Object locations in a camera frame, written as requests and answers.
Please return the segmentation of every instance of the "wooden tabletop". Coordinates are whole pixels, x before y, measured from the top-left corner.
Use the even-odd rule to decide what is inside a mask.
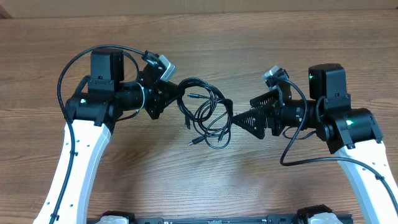
[[[58,76],[77,53],[99,44],[164,54],[178,67],[172,82],[204,79],[233,100],[235,113],[267,91],[261,75],[275,64],[309,96],[308,67],[340,63],[352,107],[374,113],[398,178],[397,10],[3,19],[0,223],[32,223],[41,209],[62,149]],[[72,65],[62,86],[64,101],[89,73],[89,56]],[[135,76],[126,61],[126,80]],[[193,110],[199,101],[186,104]],[[122,210],[137,217],[253,217],[324,203],[363,222],[336,162],[282,167],[288,140],[269,131],[258,140],[237,126],[225,149],[188,147],[198,135],[184,122],[173,103],[158,120],[143,111],[118,123],[98,167],[88,216]],[[297,141],[287,160],[328,155],[314,136]]]

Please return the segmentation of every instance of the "coiled black cable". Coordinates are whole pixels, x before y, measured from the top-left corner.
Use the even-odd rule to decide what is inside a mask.
[[[321,162],[321,161],[344,161],[344,162],[352,162],[354,164],[357,164],[359,166],[362,166],[364,168],[366,168],[367,170],[371,171],[375,176],[376,176],[376,180],[380,180],[381,183],[383,184],[383,186],[386,188],[387,193],[389,194],[392,204],[394,205],[394,208],[396,210],[396,213],[398,215],[398,203],[397,200],[394,196],[394,194],[392,193],[392,190],[390,188],[390,186],[388,185],[388,183],[386,182],[386,180],[384,179],[384,177],[375,169],[373,169],[371,166],[357,161],[355,159],[350,159],[350,158],[345,158],[345,157],[319,157],[319,158],[314,158],[314,159],[304,159],[301,161],[295,161],[295,162],[284,162],[285,156],[287,154],[287,152],[289,151],[289,149],[292,147],[292,144],[294,143],[294,141],[296,140],[297,136],[299,135],[300,130],[303,128],[303,125],[305,124],[305,120],[307,117],[307,113],[308,113],[308,103],[307,103],[307,99],[305,98],[303,92],[300,90],[300,88],[292,83],[289,80],[279,80],[279,82],[284,82],[289,84],[290,86],[292,86],[301,96],[301,98],[304,101],[304,115],[303,115],[303,119],[300,123],[300,125],[298,126],[296,132],[294,133],[292,139],[290,140],[290,142],[288,143],[288,145],[285,148],[285,151],[282,153],[282,156],[280,157],[280,164],[283,166],[296,166],[296,165],[300,165],[300,164],[309,164],[312,162]]]
[[[69,67],[76,60],[78,60],[81,56],[83,56],[83,55],[85,55],[88,52],[91,52],[93,50],[103,49],[103,48],[115,48],[115,49],[129,50],[131,52],[134,52],[134,53],[137,53],[137,54],[140,54],[140,55],[144,55],[143,52],[141,52],[139,50],[136,50],[136,49],[132,49],[130,47],[124,47],[124,46],[120,46],[120,45],[111,45],[111,44],[109,44],[109,45],[98,45],[98,46],[95,46],[95,47],[90,47],[89,49],[84,50],[80,54],[76,55],[74,58],[72,58],[69,61],[67,66],[65,66],[65,68],[62,70],[60,78],[58,79],[58,84],[57,84],[57,97],[58,97],[58,103],[59,103],[59,105],[61,107],[61,111],[62,111],[63,117],[67,121],[68,129],[69,129],[69,133],[70,133],[71,149],[70,149],[70,158],[69,158],[67,173],[65,175],[65,179],[63,180],[63,184],[62,184],[62,188],[61,188],[61,191],[60,191],[60,195],[58,196],[57,202],[56,202],[55,207],[54,207],[54,211],[51,214],[50,224],[53,224],[56,221],[57,217],[58,217],[58,211],[60,209],[61,201],[62,201],[63,195],[65,194],[65,190],[67,188],[67,185],[68,185],[70,172],[72,171],[73,159],[75,157],[75,133],[73,132],[72,121],[68,117],[67,110],[65,109],[65,105],[63,104],[63,101],[62,101],[62,96],[61,96],[62,80],[63,80],[63,77],[65,76],[67,70],[69,69]]]
[[[185,90],[193,86],[199,86],[204,88],[209,92],[210,95],[202,96],[193,93],[188,94],[188,96],[191,98],[207,99],[201,106],[199,106],[195,114],[188,110],[182,100],[182,96],[185,94]],[[225,148],[231,141],[231,118],[233,116],[232,101],[230,99],[226,99],[224,95],[219,91],[219,89],[199,78],[187,78],[181,81],[180,84],[178,84],[178,89],[180,90],[180,94],[178,95],[178,97],[176,97],[178,108],[185,115],[186,123],[192,121],[195,131],[200,134],[200,137],[194,139],[189,145],[198,144],[199,142],[202,142],[204,140],[207,145],[209,145],[213,149]],[[225,113],[214,119],[208,126],[205,126],[203,123],[210,119],[214,110],[217,107],[217,104],[224,105],[226,110]],[[221,127],[213,128],[213,125],[224,116],[227,116],[226,123]],[[223,137],[226,134],[228,134],[228,140],[222,146],[216,146],[210,143],[208,140],[208,138],[218,138],[218,142],[220,142],[223,140]]]

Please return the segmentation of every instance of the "wooden table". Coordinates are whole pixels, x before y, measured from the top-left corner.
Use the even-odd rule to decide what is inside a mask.
[[[42,207],[65,124],[58,76],[73,56],[98,44],[166,55],[178,67],[173,82],[202,78],[234,101],[235,113],[267,91],[260,77],[275,64],[308,96],[308,67],[340,63],[353,108],[374,113],[398,178],[396,10],[6,19],[0,21],[0,223],[32,223]],[[89,73],[89,56],[70,68],[65,101]],[[134,77],[126,61],[126,80]],[[198,100],[187,104],[194,109]],[[225,149],[188,147],[197,135],[186,129],[175,103],[159,120],[143,112],[118,123],[98,167],[88,216],[123,210],[137,217],[252,217],[324,203],[363,222],[337,163],[282,167],[286,139],[268,132],[261,141],[237,126],[232,131]],[[297,141],[287,160],[328,154],[312,137]]]

